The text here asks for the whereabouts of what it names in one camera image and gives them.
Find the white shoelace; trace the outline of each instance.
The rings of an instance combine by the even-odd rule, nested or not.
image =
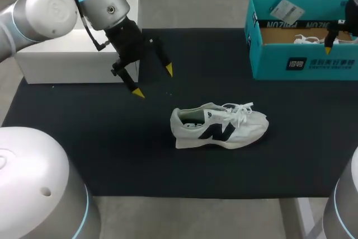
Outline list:
[[[234,106],[234,108],[225,107],[227,105]],[[224,120],[236,124],[236,127],[239,128],[240,123],[246,123],[247,115],[252,113],[251,106],[253,106],[253,103],[247,103],[244,105],[227,103],[223,105],[222,107],[228,114],[228,116],[225,117]]]
[[[318,39],[315,36],[309,36],[306,38],[304,35],[295,35],[297,37],[301,37],[300,39],[296,39],[294,43],[296,44],[309,44],[309,43],[316,43],[316,44],[323,44],[324,39]],[[334,44],[340,44],[340,43],[350,43],[350,44],[358,44],[358,39],[355,40],[341,40],[341,39],[335,39]]]
[[[308,43],[319,43],[319,39],[315,36],[309,36],[306,38],[304,35],[295,35],[296,37],[301,37],[300,39],[296,39],[294,43],[296,44],[308,44]]]

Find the shoe sole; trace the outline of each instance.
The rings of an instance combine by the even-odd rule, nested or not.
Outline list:
[[[219,145],[223,148],[226,149],[237,149],[237,148],[242,148],[245,147],[247,145],[252,144],[253,142],[259,140],[265,133],[261,134],[258,137],[252,138],[250,141],[246,141],[246,142],[238,142],[238,143],[229,143],[229,142],[225,142],[225,141],[218,141],[218,140],[212,140],[211,138],[209,139],[203,139],[203,140],[199,140],[199,139],[177,139],[176,143],[175,143],[175,147],[177,149],[181,149],[181,148],[197,148],[197,147],[201,147],[201,146],[205,146],[208,144],[214,144],[214,145]]]

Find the black work surface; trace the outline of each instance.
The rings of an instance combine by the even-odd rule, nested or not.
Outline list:
[[[171,56],[170,79],[142,61],[142,100],[123,85],[28,85],[3,126],[54,137],[93,195],[191,198],[329,196],[358,146],[358,83],[255,81],[242,29],[145,30]],[[175,149],[174,108],[254,103],[270,127],[237,150]]]

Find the teal shoebox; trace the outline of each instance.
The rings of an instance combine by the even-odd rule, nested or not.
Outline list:
[[[329,55],[323,44],[293,44],[297,34],[324,38],[330,21],[345,18],[348,0],[287,0],[304,10],[292,25],[271,16],[281,1],[249,1],[245,35],[254,78],[358,80],[358,44],[335,44]]]

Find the white sneaker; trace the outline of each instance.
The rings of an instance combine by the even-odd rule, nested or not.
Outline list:
[[[251,144],[269,127],[266,115],[252,111],[252,105],[208,103],[196,109],[174,109],[171,129],[176,148],[217,144],[234,149]]]

